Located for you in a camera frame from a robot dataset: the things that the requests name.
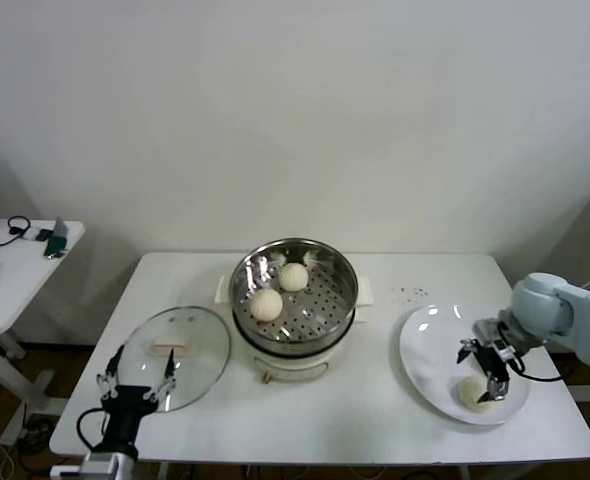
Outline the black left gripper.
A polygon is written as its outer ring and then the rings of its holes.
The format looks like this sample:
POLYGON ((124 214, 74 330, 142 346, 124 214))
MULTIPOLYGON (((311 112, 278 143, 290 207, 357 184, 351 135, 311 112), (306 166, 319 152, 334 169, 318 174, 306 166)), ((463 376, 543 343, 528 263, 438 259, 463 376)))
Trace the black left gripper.
POLYGON ((118 367, 124 350, 122 344, 109 359, 103 373, 96 376, 102 410, 109 420, 100 451, 136 451, 135 441, 142 419, 157 411, 176 387, 175 349, 169 352, 162 381, 153 390, 145 386, 118 385, 118 367))

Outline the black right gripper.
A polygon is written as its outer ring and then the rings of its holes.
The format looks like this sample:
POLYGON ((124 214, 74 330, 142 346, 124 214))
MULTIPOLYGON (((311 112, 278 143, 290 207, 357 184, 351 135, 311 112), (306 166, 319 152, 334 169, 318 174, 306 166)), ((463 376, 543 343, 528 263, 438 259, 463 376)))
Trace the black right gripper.
POLYGON ((477 403, 503 401, 508 393, 510 381, 505 362, 493 347, 478 345, 476 339, 463 339, 460 344, 457 363, 463 362, 470 354, 476 353, 476 360, 488 380, 486 390, 477 399, 477 403))

